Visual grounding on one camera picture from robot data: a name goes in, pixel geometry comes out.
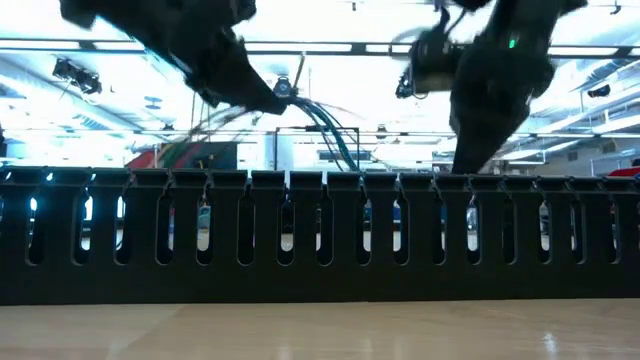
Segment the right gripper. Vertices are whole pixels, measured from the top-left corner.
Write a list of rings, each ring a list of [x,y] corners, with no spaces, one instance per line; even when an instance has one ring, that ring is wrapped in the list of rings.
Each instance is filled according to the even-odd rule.
[[[507,96],[527,103],[540,97],[554,77],[546,37],[478,37],[468,45],[447,37],[421,37],[410,48],[414,95]],[[457,137],[453,173],[478,173],[525,120],[525,105],[481,108],[452,104],[450,126]]]

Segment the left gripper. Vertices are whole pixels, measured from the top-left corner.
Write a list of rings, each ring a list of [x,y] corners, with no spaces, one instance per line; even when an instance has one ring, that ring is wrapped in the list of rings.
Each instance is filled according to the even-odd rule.
[[[282,114],[286,101],[253,69],[233,31],[255,15],[255,0],[149,0],[149,49],[179,70],[203,100]]]

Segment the black slotted cable duct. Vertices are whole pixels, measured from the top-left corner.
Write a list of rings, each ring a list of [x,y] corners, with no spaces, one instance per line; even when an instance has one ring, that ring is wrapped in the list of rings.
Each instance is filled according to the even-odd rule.
[[[640,298],[640,181],[0,170],[0,305]]]

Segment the white round column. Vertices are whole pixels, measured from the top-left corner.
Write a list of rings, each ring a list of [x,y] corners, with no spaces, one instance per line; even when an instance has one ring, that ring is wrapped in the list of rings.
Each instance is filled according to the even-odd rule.
[[[294,142],[291,135],[267,134],[257,144],[258,165],[262,170],[290,171],[294,168]]]

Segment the black cabinet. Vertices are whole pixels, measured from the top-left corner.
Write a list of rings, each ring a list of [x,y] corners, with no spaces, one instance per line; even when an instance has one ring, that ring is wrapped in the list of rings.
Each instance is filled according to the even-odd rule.
[[[187,142],[169,144],[158,165],[171,169],[237,169],[237,142]]]

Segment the red machine cover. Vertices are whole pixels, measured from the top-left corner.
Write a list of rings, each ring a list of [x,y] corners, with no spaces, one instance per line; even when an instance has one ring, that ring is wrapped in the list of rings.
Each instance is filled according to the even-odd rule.
[[[157,153],[154,150],[146,150],[137,154],[125,164],[129,169],[146,169],[157,167]]]

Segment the black projector unit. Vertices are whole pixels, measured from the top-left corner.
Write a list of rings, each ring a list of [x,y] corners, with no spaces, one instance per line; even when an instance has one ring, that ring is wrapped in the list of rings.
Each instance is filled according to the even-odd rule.
[[[92,95],[102,92],[102,83],[97,73],[71,63],[67,59],[57,59],[52,75],[58,79],[68,81],[77,87],[82,94]]]

